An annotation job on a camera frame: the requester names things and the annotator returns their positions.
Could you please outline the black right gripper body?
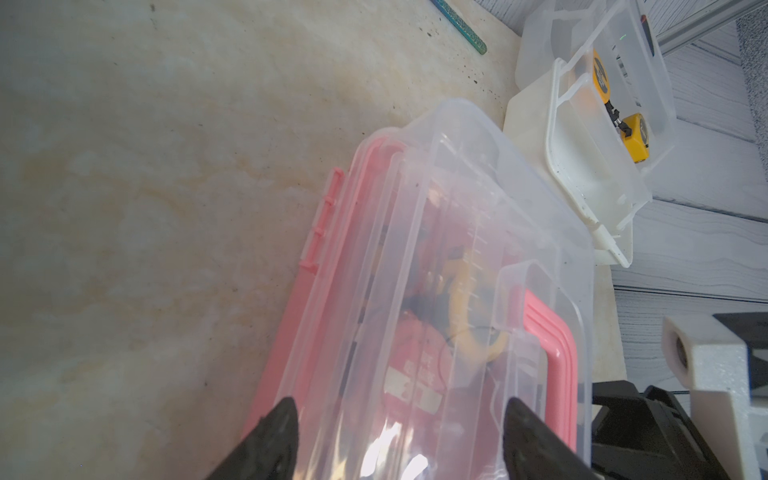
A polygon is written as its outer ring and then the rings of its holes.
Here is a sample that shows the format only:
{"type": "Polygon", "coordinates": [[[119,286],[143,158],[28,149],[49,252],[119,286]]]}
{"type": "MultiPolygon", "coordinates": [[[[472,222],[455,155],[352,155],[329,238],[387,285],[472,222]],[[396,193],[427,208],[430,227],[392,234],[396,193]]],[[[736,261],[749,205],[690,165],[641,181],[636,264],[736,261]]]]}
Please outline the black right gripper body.
{"type": "Polygon", "coordinates": [[[591,466],[606,479],[727,479],[729,475],[670,392],[629,381],[596,383],[591,466]]]}

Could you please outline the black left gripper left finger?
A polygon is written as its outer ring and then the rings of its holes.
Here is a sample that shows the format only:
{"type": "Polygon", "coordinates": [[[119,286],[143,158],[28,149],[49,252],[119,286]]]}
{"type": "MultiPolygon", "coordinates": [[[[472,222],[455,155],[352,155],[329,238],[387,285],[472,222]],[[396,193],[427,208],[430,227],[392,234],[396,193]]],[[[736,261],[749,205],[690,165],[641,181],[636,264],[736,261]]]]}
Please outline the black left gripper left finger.
{"type": "Polygon", "coordinates": [[[284,397],[206,477],[207,480],[292,479],[299,451],[295,400],[284,397]]]}

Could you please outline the pink toolbox with clear lid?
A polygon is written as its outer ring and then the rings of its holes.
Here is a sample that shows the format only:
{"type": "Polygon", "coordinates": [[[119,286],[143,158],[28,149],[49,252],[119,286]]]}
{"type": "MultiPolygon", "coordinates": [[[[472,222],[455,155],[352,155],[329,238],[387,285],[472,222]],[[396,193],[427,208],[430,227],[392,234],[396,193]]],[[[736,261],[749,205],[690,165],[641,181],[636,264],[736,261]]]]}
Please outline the pink toolbox with clear lid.
{"type": "Polygon", "coordinates": [[[295,400],[296,479],[503,479],[516,397],[588,464],[593,269],[585,225],[471,102],[377,131],[328,179],[249,423],[295,400]],[[464,257],[498,272],[494,323],[509,341],[489,363],[449,341],[443,269],[464,257]],[[425,423],[383,404],[406,310],[453,356],[443,411],[425,423]]]}

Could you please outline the white toolbox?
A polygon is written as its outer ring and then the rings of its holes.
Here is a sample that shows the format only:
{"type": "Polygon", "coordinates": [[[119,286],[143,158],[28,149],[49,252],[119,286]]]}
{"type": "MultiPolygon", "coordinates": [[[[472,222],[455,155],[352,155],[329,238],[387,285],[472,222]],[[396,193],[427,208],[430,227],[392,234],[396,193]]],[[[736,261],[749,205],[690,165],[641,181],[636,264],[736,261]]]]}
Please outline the white toolbox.
{"type": "Polygon", "coordinates": [[[504,133],[590,231],[600,265],[632,264],[633,220],[652,198],[648,176],[676,140],[671,81],[651,26],[650,55],[642,14],[635,1],[541,3],[524,22],[518,92],[504,120],[504,133]],[[606,104],[593,82],[594,50],[610,80],[606,104]],[[636,113],[649,135],[641,163],[619,130],[636,113]]]}

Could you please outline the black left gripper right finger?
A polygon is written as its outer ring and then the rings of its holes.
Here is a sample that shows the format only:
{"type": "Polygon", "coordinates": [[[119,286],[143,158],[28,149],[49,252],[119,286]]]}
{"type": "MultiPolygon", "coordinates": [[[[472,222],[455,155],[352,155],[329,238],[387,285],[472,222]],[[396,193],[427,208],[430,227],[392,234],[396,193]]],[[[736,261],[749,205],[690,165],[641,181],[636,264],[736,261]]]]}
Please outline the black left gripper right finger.
{"type": "Polygon", "coordinates": [[[502,451],[510,479],[598,479],[519,398],[508,400],[502,451]]]}

